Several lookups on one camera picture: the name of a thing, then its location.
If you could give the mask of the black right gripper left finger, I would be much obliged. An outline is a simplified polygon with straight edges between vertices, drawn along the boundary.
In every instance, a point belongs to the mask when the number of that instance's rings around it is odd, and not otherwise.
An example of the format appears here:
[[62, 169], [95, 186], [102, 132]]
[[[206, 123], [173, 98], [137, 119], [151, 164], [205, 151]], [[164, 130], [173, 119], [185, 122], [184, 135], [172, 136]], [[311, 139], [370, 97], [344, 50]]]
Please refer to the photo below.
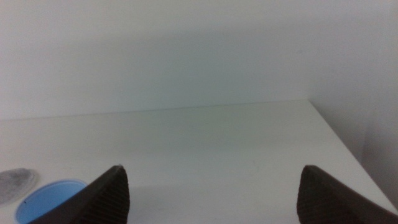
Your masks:
[[116, 165], [83, 190], [31, 222], [125, 224], [129, 209], [130, 194], [126, 170], [122, 165]]

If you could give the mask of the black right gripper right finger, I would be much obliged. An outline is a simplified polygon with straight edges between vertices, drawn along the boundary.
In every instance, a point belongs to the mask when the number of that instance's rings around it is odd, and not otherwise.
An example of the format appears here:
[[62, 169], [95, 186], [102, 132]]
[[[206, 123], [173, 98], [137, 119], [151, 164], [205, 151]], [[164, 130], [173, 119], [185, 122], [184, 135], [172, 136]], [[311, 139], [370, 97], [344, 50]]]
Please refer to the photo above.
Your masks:
[[397, 215], [315, 165], [301, 173], [297, 215], [303, 224], [397, 224]]

